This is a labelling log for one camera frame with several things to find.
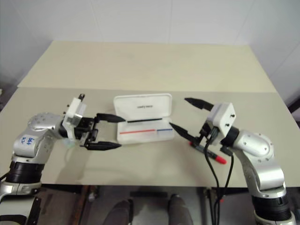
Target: silver robotic arm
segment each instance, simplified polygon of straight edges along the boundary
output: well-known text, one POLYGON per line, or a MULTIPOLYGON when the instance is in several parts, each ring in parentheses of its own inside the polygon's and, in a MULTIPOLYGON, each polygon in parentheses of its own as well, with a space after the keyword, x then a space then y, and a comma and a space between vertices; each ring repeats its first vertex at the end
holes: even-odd
POLYGON ((112 142, 95 142, 96 124, 125 121, 121 117, 98 113, 95 118, 83 117, 86 105, 84 95, 74 98, 65 116, 45 112, 33 116, 27 128, 13 145, 10 170, 0 183, 0 224, 15 221, 19 224, 36 224, 41 200, 34 196, 41 188, 42 170, 52 152, 56 140, 68 138, 80 140, 87 150, 109 150, 121 145, 112 142))
POLYGON ((200 137, 193 137, 187 130, 171 124, 179 135, 200 144, 206 137, 213 145, 221 144, 221 151, 235 155, 240 160, 247 187, 255 208, 258 225, 295 225, 286 197, 284 174, 274 158, 271 140, 262 135, 233 126, 236 113, 232 103, 212 105, 195 98, 186 98, 190 104, 210 111, 200 131, 200 137))

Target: red stripe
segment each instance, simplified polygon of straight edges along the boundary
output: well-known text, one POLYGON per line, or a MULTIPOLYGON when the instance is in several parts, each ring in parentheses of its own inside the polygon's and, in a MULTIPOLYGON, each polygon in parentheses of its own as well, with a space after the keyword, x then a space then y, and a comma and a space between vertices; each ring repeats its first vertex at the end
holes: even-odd
POLYGON ((156 131, 156 130, 152 129, 152 130, 137 130, 137 131, 120 132, 120 135, 132 134, 132 133, 141 133, 141 132, 149 132, 149 131, 156 131))

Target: red marker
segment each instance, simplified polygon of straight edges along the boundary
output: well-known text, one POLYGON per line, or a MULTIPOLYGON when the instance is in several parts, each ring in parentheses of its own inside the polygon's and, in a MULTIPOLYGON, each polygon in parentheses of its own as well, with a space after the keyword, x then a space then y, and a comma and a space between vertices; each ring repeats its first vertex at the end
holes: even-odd
MULTIPOLYGON (((202 152, 204 154, 204 147, 199 146, 199 145, 194 145, 191 142, 189 144, 190 144, 190 146, 194 147, 199 152, 202 152)), ((218 156, 217 154, 213 153, 210 150, 207 150, 207 154, 208 154, 209 157, 211 157, 212 159, 216 160, 218 163, 221 163, 221 164, 226 164, 227 163, 226 159, 224 159, 223 157, 218 156)))

